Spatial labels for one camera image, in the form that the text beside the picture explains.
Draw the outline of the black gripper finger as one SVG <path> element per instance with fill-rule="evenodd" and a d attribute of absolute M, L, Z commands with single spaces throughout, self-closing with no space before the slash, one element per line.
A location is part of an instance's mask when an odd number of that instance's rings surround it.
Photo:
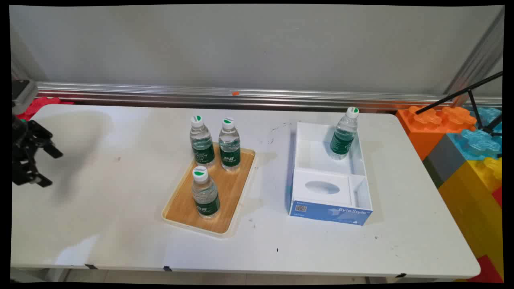
<path fill-rule="evenodd" d="M 26 183 L 35 183 L 42 188 L 53 184 L 50 179 L 40 174 L 35 163 L 31 161 L 21 161 L 18 162 L 18 185 L 24 185 Z"/>
<path fill-rule="evenodd" d="M 33 145 L 38 149 L 43 149 L 54 159 L 58 159 L 63 156 L 63 153 L 53 143 L 53 134 L 49 130 L 33 120 L 27 122 L 27 126 L 27 136 L 30 145 Z"/>

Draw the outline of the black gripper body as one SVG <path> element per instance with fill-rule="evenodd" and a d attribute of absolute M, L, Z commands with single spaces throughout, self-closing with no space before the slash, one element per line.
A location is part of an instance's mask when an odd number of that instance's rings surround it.
<path fill-rule="evenodd" d="M 33 156 L 29 139 L 33 125 L 12 116 L 12 181 L 23 185 L 33 181 Z"/>

